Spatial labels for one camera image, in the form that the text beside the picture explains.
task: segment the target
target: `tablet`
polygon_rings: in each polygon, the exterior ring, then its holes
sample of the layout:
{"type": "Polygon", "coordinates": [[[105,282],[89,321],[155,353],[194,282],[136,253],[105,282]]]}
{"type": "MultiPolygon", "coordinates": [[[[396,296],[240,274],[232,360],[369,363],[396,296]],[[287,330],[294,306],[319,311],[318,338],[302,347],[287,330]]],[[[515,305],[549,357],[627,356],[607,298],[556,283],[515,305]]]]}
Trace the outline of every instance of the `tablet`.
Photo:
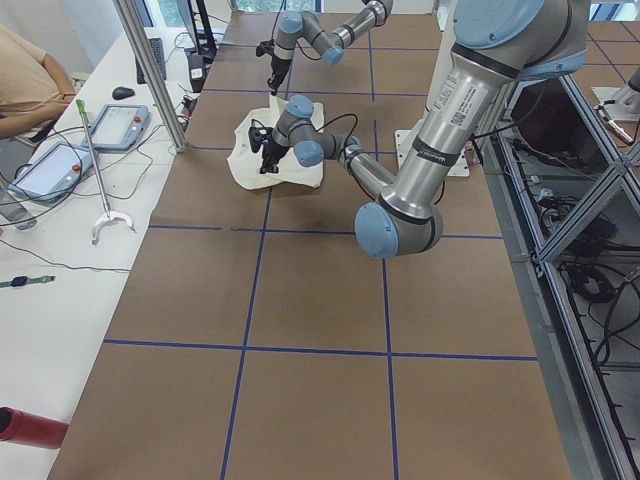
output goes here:
{"type": "Polygon", "coordinates": [[[140,138],[149,120],[145,105],[105,105],[91,126],[91,140],[96,150],[129,150],[140,138]]]}
{"type": "Polygon", "coordinates": [[[9,185],[19,197],[48,204],[69,193],[93,166],[86,148],[58,142],[9,185]]]}

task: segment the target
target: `computer mouse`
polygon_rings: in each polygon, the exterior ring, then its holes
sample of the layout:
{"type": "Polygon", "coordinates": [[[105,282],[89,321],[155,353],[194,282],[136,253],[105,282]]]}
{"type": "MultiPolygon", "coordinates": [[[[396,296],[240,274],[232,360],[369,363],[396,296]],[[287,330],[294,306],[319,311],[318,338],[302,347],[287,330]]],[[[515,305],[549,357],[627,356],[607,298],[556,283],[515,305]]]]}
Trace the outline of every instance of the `computer mouse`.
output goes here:
{"type": "Polygon", "coordinates": [[[133,90],[133,88],[116,87],[113,89],[113,93],[111,94],[111,96],[114,100],[123,100],[125,98],[133,97],[135,94],[136,92],[133,90]]]}

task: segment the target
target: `beige shirt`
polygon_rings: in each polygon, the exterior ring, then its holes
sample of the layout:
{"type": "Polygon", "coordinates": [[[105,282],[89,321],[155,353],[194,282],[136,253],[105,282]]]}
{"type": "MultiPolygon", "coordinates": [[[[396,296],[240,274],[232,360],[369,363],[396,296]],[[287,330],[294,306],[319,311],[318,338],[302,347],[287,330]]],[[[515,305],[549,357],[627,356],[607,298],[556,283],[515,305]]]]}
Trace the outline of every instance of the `beige shirt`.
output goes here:
{"type": "Polygon", "coordinates": [[[42,66],[46,52],[0,25],[0,115],[20,115],[60,98],[42,66]]]}

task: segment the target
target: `light blue joint cap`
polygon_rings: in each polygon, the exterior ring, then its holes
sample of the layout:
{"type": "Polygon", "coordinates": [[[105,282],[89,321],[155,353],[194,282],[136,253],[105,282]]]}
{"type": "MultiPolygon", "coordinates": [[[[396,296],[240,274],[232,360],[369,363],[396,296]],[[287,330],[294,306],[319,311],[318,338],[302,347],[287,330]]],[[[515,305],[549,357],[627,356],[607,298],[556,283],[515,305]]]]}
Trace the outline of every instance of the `light blue joint cap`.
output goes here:
{"type": "Polygon", "coordinates": [[[287,10],[282,14],[280,20],[280,30],[284,33],[298,33],[302,30],[302,15],[299,12],[291,12],[287,10]]]}
{"type": "Polygon", "coordinates": [[[298,118],[311,118],[313,102],[303,95],[294,95],[287,103],[287,112],[298,118]]]}
{"type": "Polygon", "coordinates": [[[298,159],[298,163],[305,168],[314,167],[324,160],[324,150],[318,142],[313,140],[303,140],[296,143],[293,153],[298,159]]]}
{"type": "Polygon", "coordinates": [[[344,50],[342,47],[331,47],[329,50],[324,52],[322,55],[322,59],[325,63],[329,65],[335,65],[344,57],[344,50]]]}
{"type": "Polygon", "coordinates": [[[538,16],[544,0],[460,0],[453,15],[456,41],[467,48],[497,47],[538,16]]]}
{"type": "Polygon", "coordinates": [[[356,238],[362,250],[374,258],[398,254],[398,232],[389,213],[377,203],[368,203],[356,215],[356,238]]]}
{"type": "Polygon", "coordinates": [[[573,73],[579,70],[582,65],[584,65],[586,59],[587,51],[583,50],[559,60],[553,60],[552,62],[525,68],[520,72],[520,75],[518,75],[518,78],[516,80],[518,82],[529,80],[547,80],[549,78],[557,78],[562,75],[568,75],[569,73],[573,73]]]}

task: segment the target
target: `keyboard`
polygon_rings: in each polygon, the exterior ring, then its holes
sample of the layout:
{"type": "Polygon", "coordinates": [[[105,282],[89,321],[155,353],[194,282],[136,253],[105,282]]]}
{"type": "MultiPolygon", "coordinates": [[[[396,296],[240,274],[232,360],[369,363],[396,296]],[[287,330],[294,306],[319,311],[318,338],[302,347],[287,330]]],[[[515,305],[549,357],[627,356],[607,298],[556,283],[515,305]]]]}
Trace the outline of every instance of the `keyboard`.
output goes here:
{"type": "MultiPolygon", "coordinates": [[[[151,52],[153,53],[153,58],[156,59],[156,64],[160,69],[160,73],[162,74],[162,79],[167,79],[167,67],[164,64],[164,50],[162,48],[162,39],[161,38],[149,38],[149,45],[151,46],[151,52]]],[[[142,72],[142,68],[140,68],[140,63],[138,63],[138,59],[136,59],[136,81],[138,84],[147,83],[144,79],[144,73],[142,72]]]]}

